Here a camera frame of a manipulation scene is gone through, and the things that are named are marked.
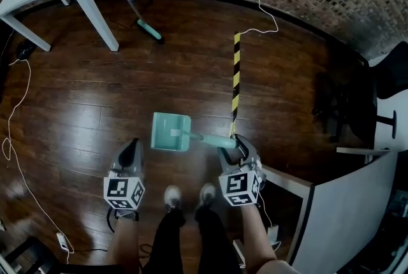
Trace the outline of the grey table with white legs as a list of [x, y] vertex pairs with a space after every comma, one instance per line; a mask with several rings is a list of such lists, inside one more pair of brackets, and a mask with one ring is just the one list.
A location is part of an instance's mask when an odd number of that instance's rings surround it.
[[335, 274], [346, 265], [375, 236], [391, 195], [396, 151], [339, 147], [336, 153], [372, 160], [319, 185], [263, 166], [267, 181], [303, 199], [286, 258], [301, 274]]

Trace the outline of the person's right forearm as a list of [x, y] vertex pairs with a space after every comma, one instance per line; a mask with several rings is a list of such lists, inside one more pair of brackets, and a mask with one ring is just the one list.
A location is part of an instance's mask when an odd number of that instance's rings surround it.
[[240, 207], [242, 212], [244, 234], [244, 257], [248, 274], [256, 274], [258, 270], [277, 259], [268, 240], [258, 208], [254, 205]]

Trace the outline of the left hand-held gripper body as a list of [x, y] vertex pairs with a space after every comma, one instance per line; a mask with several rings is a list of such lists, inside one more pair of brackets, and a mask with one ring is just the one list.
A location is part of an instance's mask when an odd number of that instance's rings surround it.
[[115, 210], [137, 210], [145, 194], [142, 171], [111, 169], [103, 182], [103, 197]]

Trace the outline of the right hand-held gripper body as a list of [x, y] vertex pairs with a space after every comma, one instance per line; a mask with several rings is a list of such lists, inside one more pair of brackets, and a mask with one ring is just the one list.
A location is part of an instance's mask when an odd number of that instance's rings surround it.
[[259, 159], [219, 177], [222, 195], [231, 206], [256, 204], [265, 181], [266, 175]]

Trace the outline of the white power adapter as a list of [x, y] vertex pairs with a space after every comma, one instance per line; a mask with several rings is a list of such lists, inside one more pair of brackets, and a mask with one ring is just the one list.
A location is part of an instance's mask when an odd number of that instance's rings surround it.
[[69, 246], [68, 246], [68, 241], [65, 237], [65, 235], [61, 232], [56, 233], [57, 240], [59, 242], [60, 247], [65, 250], [66, 252], [69, 252]]

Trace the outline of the person's white shirt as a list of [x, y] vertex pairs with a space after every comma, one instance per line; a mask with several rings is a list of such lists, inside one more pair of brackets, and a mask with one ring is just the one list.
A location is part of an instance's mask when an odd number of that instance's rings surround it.
[[256, 272], [256, 274], [301, 274], [287, 262], [282, 260], [271, 260]]

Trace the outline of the person's trouser leg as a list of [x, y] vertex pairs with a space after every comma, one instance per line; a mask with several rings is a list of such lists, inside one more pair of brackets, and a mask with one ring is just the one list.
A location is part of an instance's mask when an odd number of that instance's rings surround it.
[[242, 274], [235, 249], [218, 214], [209, 206], [201, 206], [195, 213], [195, 220], [202, 242], [198, 274]]
[[160, 222], [146, 274], [184, 274], [180, 253], [180, 228], [186, 223], [180, 209], [168, 212]]

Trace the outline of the black metal frame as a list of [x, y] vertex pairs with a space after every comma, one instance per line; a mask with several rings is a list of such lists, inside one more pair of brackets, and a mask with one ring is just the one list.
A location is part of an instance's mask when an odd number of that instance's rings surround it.
[[21, 274], [62, 274], [61, 262], [36, 237], [29, 236], [5, 256], [0, 254], [0, 274], [18, 274], [16, 267], [19, 258], [29, 261], [29, 268]]

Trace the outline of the person's right shoe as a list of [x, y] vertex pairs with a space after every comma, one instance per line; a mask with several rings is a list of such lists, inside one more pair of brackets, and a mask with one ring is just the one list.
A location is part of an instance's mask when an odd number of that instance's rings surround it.
[[214, 184], [205, 184], [200, 191], [200, 200], [198, 208], [211, 207], [216, 197], [216, 187]]

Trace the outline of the person's left forearm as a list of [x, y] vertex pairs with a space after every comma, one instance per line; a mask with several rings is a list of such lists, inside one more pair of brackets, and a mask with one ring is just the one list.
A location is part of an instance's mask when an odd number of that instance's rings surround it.
[[139, 222], [119, 218], [106, 255], [107, 264], [121, 265], [128, 274], [139, 273]]

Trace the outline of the teal dustpan with metal handle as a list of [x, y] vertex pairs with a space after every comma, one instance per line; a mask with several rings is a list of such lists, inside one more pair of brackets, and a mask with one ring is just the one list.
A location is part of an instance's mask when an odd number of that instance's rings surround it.
[[158, 150], [185, 152], [190, 140], [195, 139], [214, 147], [234, 149], [237, 140], [228, 137], [196, 134], [191, 132], [191, 118], [188, 115], [154, 112], [150, 147]]

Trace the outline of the black bag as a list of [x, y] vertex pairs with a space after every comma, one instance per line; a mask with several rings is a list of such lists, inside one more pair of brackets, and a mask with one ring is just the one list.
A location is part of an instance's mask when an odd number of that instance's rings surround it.
[[36, 45], [29, 40], [20, 42], [17, 45], [16, 56], [18, 60], [27, 60], [36, 49]]

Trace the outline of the person's left shoe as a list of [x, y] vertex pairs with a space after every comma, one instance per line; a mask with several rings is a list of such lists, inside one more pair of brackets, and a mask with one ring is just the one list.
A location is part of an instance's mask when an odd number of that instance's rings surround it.
[[164, 203], [168, 213], [181, 210], [181, 191], [176, 185], [167, 186], [164, 192]]

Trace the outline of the white charger block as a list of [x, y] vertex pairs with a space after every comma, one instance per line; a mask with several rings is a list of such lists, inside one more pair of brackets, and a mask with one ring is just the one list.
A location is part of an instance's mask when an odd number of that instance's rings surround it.
[[278, 232], [279, 232], [279, 226], [277, 224], [272, 225], [268, 227], [267, 229], [268, 239], [272, 245], [278, 241], [277, 239]]

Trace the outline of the person's shoe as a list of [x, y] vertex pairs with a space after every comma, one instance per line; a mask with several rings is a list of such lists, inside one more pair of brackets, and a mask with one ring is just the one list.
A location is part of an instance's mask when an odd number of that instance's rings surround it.
[[168, 213], [181, 210], [181, 191], [176, 185], [167, 186], [164, 192], [164, 203]]
[[200, 191], [200, 200], [198, 208], [211, 207], [216, 197], [216, 187], [214, 184], [205, 184]]

